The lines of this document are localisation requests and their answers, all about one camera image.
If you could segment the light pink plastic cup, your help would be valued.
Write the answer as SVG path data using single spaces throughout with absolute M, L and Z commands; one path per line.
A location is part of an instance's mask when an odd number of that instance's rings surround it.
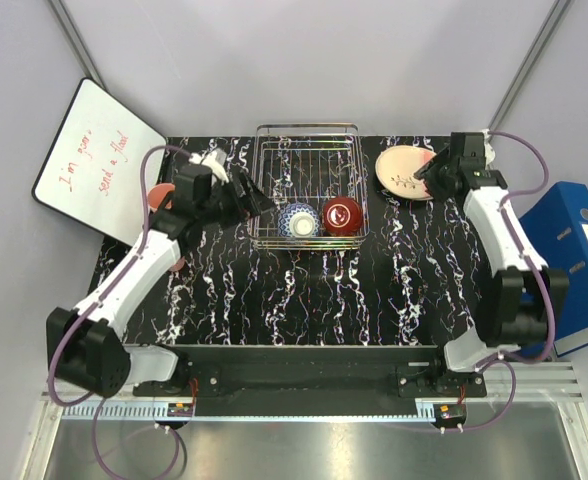
M 155 185 L 147 194 L 148 207 L 152 212 L 155 212 L 165 197 L 175 190 L 175 185 L 172 183 L 160 183 Z

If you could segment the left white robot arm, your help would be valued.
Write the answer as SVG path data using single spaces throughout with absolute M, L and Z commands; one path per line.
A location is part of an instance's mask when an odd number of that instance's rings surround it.
M 160 345 L 126 346 L 122 338 L 152 287 L 199 244 L 206 226 L 234 227 L 275 206 L 243 172 L 227 182 L 212 177 L 210 168 L 188 165 L 111 274 L 73 309 L 50 313 L 50 382 L 63 380 L 103 398 L 145 382 L 170 396 L 188 388 L 190 372 L 179 365 L 178 353 Z

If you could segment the blue white patterned bowl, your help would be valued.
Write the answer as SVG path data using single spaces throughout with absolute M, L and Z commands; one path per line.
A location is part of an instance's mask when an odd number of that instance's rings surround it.
M 317 211 L 302 202 L 285 205 L 278 214 L 278 232 L 283 237 L 311 238 L 320 233 Z

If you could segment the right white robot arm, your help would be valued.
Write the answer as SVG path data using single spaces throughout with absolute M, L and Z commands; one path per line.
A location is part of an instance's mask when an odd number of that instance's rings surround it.
M 447 342 L 445 362 L 428 371 L 429 387 L 444 397 L 462 387 L 463 372 L 480 371 L 492 361 L 546 361 L 569 289 L 568 275 L 548 266 L 514 212 L 512 200 L 523 193 L 509 190 L 504 176 L 489 168 L 491 135 L 489 130 L 454 132 L 445 148 L 414 173 L 433 199 L 461 201 L 490 268 L 473 326 Z

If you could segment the white dry erase board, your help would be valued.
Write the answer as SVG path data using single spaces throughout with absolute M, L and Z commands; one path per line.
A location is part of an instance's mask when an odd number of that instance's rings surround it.
M 143 227 L 140 173 L 157 184 L 166 138 L 93 80 L 80 81 L 32 188 L 40 204 L 132 246 Z

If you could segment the salmon pink plastic cup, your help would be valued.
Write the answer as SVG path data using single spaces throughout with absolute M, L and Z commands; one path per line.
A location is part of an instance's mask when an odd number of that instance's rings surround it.
M 185 265 L 185 258 L 181 257 L 172 267 L 169 268 L 170 272 L 176 272 L 183 268 Z

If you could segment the pink rimmed ceramic plate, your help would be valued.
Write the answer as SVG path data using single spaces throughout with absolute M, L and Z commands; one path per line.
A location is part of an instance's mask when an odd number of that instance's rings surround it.
M 390 193 L 408 200 L 430 200 L 425 183 L 414 173 L 427 164 L 435 153 L 431 150 L 398 145 L 383 151 L 375 162 L 375 174 Z

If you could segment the metal wire dish rack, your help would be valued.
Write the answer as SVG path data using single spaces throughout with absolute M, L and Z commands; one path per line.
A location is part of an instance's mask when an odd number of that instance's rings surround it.
M 275 208 L 250 222 L 250 239 L 263 250 L 355 250 L 369 234 L 367 170 L 353 123 L 262 124 L 255 132 L 252 181 Z M 356 201 L 363 223 L 355 233 L 331 234 L 323 208 L 338 197 Z M 315 235 L 296 238 L 284 219 L 298 206 L 317 216 Z

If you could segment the red lacquer bowl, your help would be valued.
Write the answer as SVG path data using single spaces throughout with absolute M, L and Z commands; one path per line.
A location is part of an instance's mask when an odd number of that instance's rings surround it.
M 333 236 L 356 235 L 364 222 L 360 204 L 350 197 L 335 197 L 323 206 L 322 220 L 325 231 Z

